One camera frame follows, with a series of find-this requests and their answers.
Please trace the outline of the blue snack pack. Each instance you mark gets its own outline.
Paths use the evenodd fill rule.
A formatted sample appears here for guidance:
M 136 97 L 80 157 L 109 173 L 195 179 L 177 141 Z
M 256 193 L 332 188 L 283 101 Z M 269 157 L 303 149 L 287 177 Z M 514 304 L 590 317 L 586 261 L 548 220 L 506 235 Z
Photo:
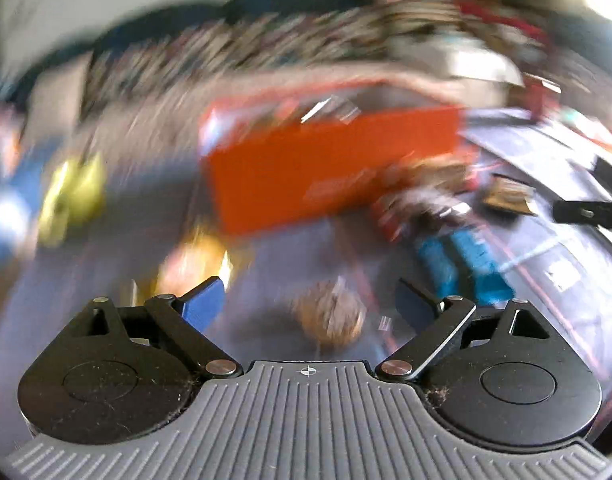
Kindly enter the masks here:
M 477 307 L 496 307 L 515 297 L 488 244 L 473 230 L 425 237 L 415 253 L 439 299 L 461 296 Z

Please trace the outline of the round brown cookie pack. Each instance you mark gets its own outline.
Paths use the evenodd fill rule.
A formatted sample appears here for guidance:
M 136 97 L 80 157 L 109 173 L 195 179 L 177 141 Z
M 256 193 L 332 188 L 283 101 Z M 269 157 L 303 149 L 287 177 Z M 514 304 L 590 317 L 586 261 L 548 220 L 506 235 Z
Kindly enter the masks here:
M 304 333 L 327 348 L 356 341 L 367 316 L 367 307 L 342 276 L 315 284 L 295 298 L 291 307 Z

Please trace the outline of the red soda can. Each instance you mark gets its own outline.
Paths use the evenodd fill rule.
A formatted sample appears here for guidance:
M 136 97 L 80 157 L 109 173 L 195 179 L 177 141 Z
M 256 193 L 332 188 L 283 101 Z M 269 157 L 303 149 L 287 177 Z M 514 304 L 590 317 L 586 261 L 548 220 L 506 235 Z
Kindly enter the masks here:
M 525 74 L 524 84 L 525 105 L 534 124 L 555 119 L 560 115 L 562 89 L 559 84 L 534 74 Z

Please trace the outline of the dark red cookie pack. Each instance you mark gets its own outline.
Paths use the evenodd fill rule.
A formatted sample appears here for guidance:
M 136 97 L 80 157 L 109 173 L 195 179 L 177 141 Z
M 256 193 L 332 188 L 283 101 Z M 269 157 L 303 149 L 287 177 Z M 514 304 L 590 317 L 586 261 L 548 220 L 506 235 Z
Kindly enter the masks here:
M 379 196 L 370 206 L 377 229 L 391 243 L 420 234 L 468 226 L 473 222 L 472 207 L 460 200 L 447 181 L 427 181 L 409 188 L 398 188 Z

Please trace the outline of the yellow-green mug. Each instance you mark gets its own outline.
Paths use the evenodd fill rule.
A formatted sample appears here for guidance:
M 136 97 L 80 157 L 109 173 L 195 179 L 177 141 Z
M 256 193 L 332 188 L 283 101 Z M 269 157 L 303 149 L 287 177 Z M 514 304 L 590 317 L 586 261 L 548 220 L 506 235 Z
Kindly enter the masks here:
M 99 153 L 67 159 L 56 168 L 39 213 L 39 243 L 59 246 L 69 230 L 90 221 L 105 202 L 105 184 L 105 163 Z

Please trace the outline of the orange cardboard box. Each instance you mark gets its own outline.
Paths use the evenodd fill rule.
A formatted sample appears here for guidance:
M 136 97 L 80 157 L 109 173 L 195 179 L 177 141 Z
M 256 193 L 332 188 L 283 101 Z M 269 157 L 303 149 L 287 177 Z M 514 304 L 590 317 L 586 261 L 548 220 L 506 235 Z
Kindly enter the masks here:
M 371 202 L 397 162 L 458 151 L 463 110 L 375 78 L 217 99 L 199 120 L 199 161 L 221 229 L 267 231 Z

